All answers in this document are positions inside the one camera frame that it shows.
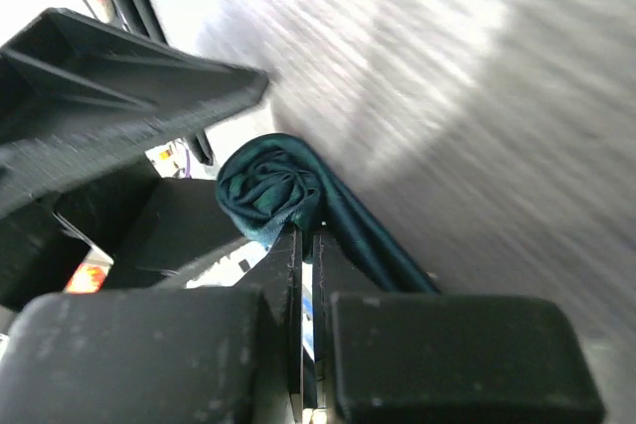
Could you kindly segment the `dark green tie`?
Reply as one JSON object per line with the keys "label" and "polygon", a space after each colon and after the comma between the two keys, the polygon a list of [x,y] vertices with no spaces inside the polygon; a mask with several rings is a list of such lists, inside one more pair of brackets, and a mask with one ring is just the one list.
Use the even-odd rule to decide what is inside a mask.
{"label": "dark green tie", "polygon": [[283,133],[252,139],[223,164],[216,198],[238,230],[271,245],[292,224],[311,240],[327,226],[344,254],[381,289],[438,293],[434,281],[303,140]]}

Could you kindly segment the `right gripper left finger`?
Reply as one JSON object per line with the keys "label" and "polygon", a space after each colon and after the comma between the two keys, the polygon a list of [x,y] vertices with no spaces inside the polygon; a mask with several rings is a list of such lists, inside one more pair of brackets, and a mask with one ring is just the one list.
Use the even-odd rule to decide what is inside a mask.
{"label": "right gripper left finger", "polygon": [[1,360],[5,423],[298,423],[302,238],[236,284],[32,301]]}

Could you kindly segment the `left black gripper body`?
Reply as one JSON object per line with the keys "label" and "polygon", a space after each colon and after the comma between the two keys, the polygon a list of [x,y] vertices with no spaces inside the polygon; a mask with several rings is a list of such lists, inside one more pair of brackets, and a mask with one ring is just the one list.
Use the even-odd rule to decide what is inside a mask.
{"label": "left black gripper body", "polygon": [[150,287],[215,262],[244,237],[213,180],[161,178],[145,158],[1,219],[1,304],[19,311],[62,291],[95,246],[113,261],[106,289]]}

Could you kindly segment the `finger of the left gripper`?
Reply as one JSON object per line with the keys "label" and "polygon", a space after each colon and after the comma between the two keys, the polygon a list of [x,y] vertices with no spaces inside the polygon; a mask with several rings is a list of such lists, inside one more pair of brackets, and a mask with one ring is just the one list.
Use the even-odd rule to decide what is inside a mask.
{"label": "finger of the left gripper", "polygon": [[249,110],[268,86],[265,71],[48,9],[1,48],[1,212]]}

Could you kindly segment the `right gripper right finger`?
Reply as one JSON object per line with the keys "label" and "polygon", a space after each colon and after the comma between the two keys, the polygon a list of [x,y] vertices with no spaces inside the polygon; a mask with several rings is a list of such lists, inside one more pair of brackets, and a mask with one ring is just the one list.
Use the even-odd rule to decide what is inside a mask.
{"label": "right gripper right finger", "polygon": [[313,239],[315,355],[331,423],[600,423],[572,324],[526,296],[384,292]]}

